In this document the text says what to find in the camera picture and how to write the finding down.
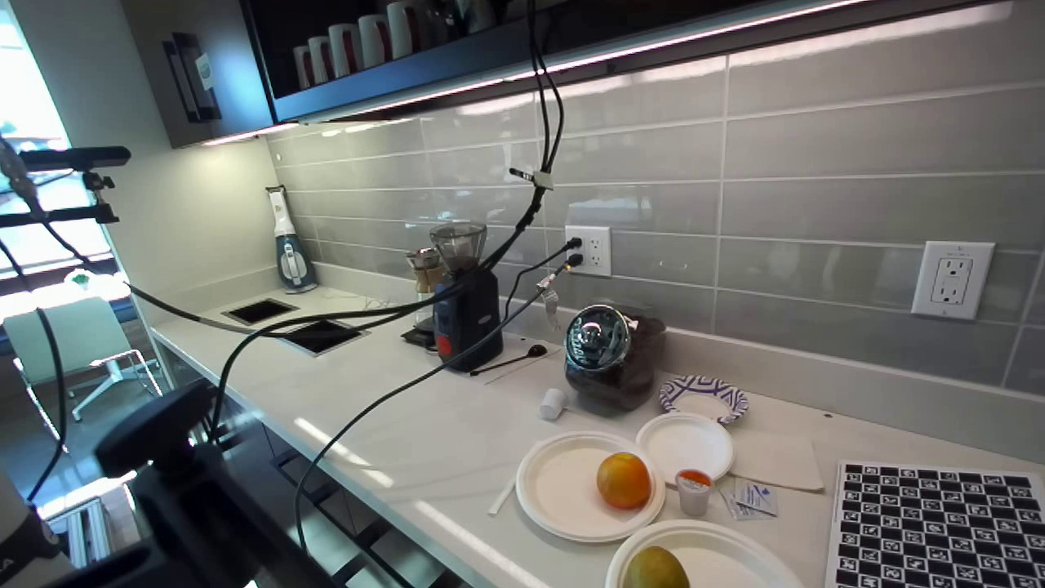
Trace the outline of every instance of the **tile backsplash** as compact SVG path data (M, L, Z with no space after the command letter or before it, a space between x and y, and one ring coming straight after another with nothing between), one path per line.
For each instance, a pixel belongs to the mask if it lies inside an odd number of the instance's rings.
M1045 3L913 30L565 88L554 188L499 276L561 225L611 225L613 274L558 281L565 303L1045 394ZM267 150L322 262L404 274L437 221L506 237L540 126L533 97L499 97ZM979 319L908 314L929 237L1001 246Z

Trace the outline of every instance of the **chair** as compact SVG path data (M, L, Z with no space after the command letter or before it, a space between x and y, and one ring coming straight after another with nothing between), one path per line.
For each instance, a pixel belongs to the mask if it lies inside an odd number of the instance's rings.
M43 314L54 322L58 352L61 352L61 373L67 376L78 376L88 368L102 368L105 366L105 378L88 393L88 397L82 397L73 407L73 419L78 419L94 397L102 397L111 386L127 382L127 378L147 378L147 386L163 394L163 390L156 386L147 358L141 356L141 350L133 350L127 344L127 334L122 326L122 319L116 318L116 310L107 306L107 300L102 296L82 296L73 303L58 303L58 306L43 306ZM28 394L35 404L35 412L43 416L47 428L58 436L54 419L43 412L35 390L47 382L55 382L55 361L54 361L54 350L43 329L43 319L35 310L31 314L18 314L5 319L7 338L18 352L18 368L28 382Z

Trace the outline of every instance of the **white countertop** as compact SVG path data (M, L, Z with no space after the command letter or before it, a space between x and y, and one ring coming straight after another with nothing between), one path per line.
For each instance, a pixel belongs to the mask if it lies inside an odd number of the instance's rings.
M304 310L373 306L373 300L329 286L302 296L270 290L270 296ZM401 344L399 334L416 319L417 318L404 318L322 356L291 344L258 338L240 358L229 393L261 412L270 431L311 456L373 397L437 366L430 352ZM208 378L219 376L224 358L241 338L190 319L160 319L154 334ZM521 352L523 344L511 344L502 358ZM620 543L576 546L537 529L516 498L506 498L498 516L488 516L488 505L511 482L533 444L561 431L613 431L634 436L642 425L652 419L652 401L620 419L576 407L561 421L543 421L540 397L550 386L570 390L561 378L561 352L554 350L478 378L441 373L364 419L360 428L329 452L325 469L472 586L601 586ZM750 412L732 434L783 434L814 444L828 493L778 490L778 519L738 523L719 498L711 498L705 516L778 552L811 588L828 579L841 461L1045 473L1041 464L822 416L759 393L750 393ZM670 493L661 519L679 516L676 497Z

